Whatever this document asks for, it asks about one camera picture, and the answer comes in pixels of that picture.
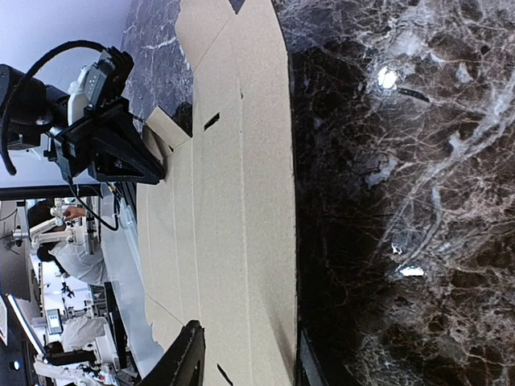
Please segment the brown cardboard box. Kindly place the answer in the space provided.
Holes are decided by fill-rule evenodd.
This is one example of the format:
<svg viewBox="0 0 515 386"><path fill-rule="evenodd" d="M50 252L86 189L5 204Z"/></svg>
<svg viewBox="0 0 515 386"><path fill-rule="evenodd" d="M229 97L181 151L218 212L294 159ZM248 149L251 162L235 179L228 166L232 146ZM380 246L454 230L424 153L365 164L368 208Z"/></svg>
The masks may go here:
<svg viewBox="0 0 515 386"><path fill-rule="evenodd" d="M169 347L204 328L206 385L291 385L295 184L286 45L269 1L184 1L192 133L162 110L147 143L166 178L138 188L146 320Z"/></svg>

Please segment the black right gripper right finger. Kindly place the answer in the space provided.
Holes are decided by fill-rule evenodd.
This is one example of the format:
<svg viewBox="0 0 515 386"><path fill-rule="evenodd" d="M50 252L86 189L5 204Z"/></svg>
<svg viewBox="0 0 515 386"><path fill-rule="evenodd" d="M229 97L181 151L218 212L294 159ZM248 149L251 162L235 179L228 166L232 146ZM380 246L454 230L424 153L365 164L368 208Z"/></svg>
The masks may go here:
<svg viewBox="0 0 515 386"><path fill-rule="evenodd" d="M315 347L309 338L307 329L299 330L296 384L303 386L328 386L328 379L315 353Z"/></svg>

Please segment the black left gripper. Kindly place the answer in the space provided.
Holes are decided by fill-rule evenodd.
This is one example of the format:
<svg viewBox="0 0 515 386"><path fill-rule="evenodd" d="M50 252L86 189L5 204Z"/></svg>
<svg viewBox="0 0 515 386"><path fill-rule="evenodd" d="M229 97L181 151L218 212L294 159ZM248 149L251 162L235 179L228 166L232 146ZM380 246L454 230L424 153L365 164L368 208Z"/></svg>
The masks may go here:
<svg viewBox="0 0 515 386"><path fill-rule="evenodd" d="M78 121L50 130L54 163L66 183L87 169L98 182L157 185L164 179L163 164L147 148L132 118L118 116L128 113L129 105L122 96L101 107L87 105Z"/></svg>

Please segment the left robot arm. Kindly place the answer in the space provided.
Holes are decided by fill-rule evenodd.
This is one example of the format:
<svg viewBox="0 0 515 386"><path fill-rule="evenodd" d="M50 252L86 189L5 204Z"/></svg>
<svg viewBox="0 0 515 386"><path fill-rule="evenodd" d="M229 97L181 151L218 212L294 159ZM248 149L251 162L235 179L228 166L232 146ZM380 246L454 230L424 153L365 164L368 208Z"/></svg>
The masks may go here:
<svg viewBox="0 0 515 386"><path fill-rule="evenodd" d="M69 92L36 79L50 60L73 48L98 51L99 60L81 70ZM158 184L161 162L134 127L130 103L122 93L134 67L126 51L88 40L69 41L43 55L28 72L1 66L1 158L9 175L17 170L13 150L49 147L43 155L72 184L82 172L100 183Z"/></svg>

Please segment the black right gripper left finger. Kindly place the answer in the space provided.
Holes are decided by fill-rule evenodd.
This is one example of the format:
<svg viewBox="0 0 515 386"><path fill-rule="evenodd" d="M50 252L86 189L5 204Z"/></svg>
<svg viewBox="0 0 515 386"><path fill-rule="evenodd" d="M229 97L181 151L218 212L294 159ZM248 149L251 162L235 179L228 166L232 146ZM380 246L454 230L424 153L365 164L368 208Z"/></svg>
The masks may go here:
<svg viewBox="0 0 515 386"><path fill-rule="evenodd" d="M201 386L205 363L204 328L189 321L138 386Z"/></svg>

